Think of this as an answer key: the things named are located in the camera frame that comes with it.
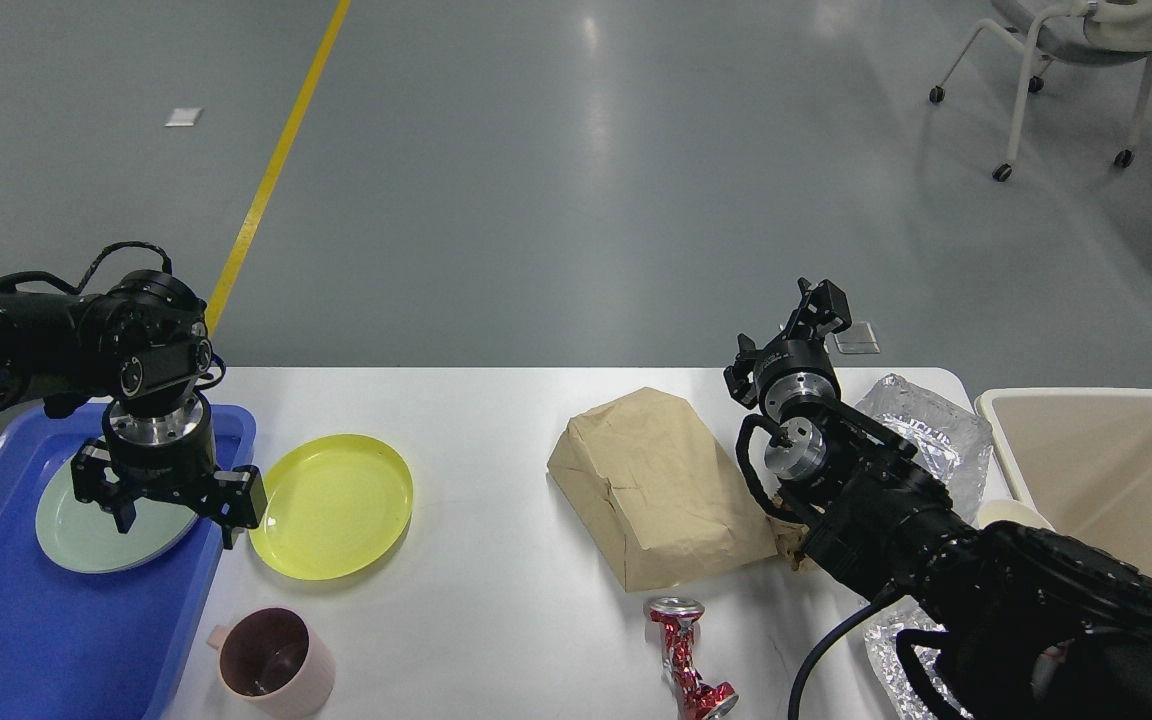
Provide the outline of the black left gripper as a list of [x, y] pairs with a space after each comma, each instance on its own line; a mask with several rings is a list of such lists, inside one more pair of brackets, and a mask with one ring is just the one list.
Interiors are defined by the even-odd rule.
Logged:
[[109, 515], [120, 535], [131, 533], [141, 497], [198, 501], [200, 518], [220, 528], [223, 550], [268, 511], [260, 468], [218, 469], [211, 406], [197, 393], [162, 416], [136, 416], [113, 402], [103, 438], [86, 439], [70, 460], [71, 487], [78, 502]]

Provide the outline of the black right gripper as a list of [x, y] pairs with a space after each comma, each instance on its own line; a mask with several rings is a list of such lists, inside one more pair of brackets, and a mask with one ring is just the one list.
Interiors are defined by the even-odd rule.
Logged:
[[824, 341], [851, 328], [852, 314], [842, 291], [828, 279], [812, 283], [797, 279], [799, 305], [791, 310], [782, 334], [758, 347], [741, 333], [737, 353], [723, 369], [728, 395], [738, 406], [767, 416], [782, 416], [795, 397], [841, 397]]

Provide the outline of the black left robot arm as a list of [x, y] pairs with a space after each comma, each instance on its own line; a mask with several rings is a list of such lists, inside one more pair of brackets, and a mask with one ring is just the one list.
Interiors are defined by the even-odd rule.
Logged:
[[205, 391], [227, 373], [212, 347], [206, 302], [159, 270], [128, 273], [109, 291], [88, 291], [41, 270], [0, 275], [0, 414], [41, 401], [65, 419], [108, 397], [100, 437], [71, 458], [74, 495], [128, 533], [136, 502], [174, 503], [214, 521], [230, 548], [260, 525], [268, 495], [253, 465], [217, 458]]

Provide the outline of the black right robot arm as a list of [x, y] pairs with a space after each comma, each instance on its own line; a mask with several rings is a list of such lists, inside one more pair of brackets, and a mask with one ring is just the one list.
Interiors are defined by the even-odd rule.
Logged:
[[735, 455], [765, 515], [803, 524], [805, 555], [867, 605], [801, 664], [787, 715], [829, 647], [902, 597], [937, 630], [896, 635], [901, 669], [937, 719], [1152, 719], [1152, 578], [1078, 539], [961, 520], [916, 447], [846, 406], [826, 340], [846, 291], [801, 278], [765, 344], [741, 334], [723, 369], [748, 409]]

